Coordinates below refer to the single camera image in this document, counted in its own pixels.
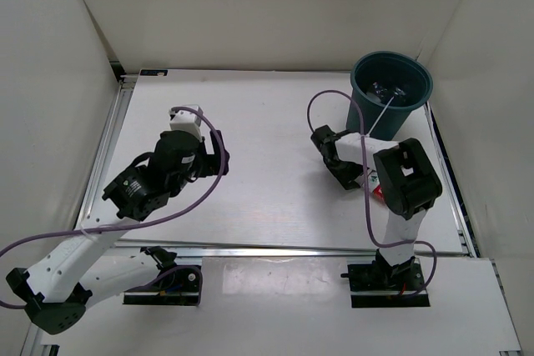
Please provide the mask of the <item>red label plastic bottle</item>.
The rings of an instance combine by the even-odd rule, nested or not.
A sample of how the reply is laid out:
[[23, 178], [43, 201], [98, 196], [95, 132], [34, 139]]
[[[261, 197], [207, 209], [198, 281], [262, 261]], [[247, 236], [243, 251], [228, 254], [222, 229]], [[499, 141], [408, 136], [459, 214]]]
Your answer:
[[374, 170], [368, 170], [361, 179], [361, 187], [363, 188], [367, 184], [370, 196], [382, 204], [385, 203], [378, 173]]

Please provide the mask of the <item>blue label plastic bottle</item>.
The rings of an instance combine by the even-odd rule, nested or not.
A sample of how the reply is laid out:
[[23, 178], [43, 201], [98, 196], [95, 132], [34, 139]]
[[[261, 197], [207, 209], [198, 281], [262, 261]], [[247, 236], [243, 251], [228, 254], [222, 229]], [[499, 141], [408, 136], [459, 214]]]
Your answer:
[[366, 89], [366, 96], [378, 103], [387, 103], [388, 87], [374, 82]]

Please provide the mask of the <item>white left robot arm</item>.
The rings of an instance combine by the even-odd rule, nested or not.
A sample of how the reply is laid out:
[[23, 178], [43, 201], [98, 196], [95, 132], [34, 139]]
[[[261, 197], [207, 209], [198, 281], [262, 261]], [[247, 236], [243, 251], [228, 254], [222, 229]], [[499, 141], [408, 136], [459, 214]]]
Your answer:
[[29, 268], [14, 268], [6, 281], [23, 301], [21, 310], [44, 332], [70, 329], [95, 304], [123, 292], [159, 291], [180, 286], [188, 274], [199, 283], [197, 266], [176, 262], [177, 254], [160, 246], [110, 268], [95, 263], [125, 233], [146, 224], [147, 217], [167, 205], [188, 183], [212, 177], [218, 182], [229, 171], [229, 153], [222, 133], [210, 133], [214, 151], [197, 133], [175, 129], [161, 133], [153, 151], [138, 155], [104, 189], [103, 199], [117, 208], [116, 219], [59, 234], [62, 242]]

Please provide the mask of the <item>black label plastic bottle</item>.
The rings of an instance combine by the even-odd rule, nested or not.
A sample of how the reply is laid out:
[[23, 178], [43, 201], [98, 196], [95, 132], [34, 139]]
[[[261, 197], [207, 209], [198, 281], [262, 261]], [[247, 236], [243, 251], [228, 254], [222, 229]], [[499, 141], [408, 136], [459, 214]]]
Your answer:
[[403, 88], [394, 85], [388, 88], [387, 100], [397, 107], [404, 107], [409, 103], [410, 96]]

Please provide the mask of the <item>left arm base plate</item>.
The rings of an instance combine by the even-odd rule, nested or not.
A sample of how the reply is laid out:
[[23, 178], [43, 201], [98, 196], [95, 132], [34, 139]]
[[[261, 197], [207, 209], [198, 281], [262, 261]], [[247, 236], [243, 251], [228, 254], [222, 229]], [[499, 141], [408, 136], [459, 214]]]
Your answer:
[[202, 258], [177, 258], [177, 268], [145, 289], [123, 294], [129, 306], [198, 307], [203, 288]]

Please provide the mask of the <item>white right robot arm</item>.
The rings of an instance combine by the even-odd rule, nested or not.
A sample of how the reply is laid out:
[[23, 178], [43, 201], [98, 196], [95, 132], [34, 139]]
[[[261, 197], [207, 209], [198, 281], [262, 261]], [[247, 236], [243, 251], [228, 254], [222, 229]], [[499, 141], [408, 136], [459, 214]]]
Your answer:
[[442, 193], [441, 181], [425, 149], [415, 138], [383, 141], [348, 131], [336, 133], [327, 125], [314, 130], [310, 139], [343, 189], [362, 188], [368, 201], [374, 191], [370, 184], [374, 175], [388, 208], [381, 241], [367, 223], [371, 242], [377, 247], [375, 259], [352, 266], [348, 277], [359, 290], [407, 287], [415, 266], [419, 228]]

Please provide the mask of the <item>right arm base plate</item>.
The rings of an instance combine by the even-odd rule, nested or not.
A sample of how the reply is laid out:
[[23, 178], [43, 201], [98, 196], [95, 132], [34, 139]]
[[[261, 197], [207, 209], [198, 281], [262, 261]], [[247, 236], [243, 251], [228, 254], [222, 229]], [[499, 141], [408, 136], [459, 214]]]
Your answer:
[[388, 277], [373, 258], [347, 260], [340, 274], [349, 284], [352, 308], [428, 308], [431, 306], [419, 259], [408, 269]]

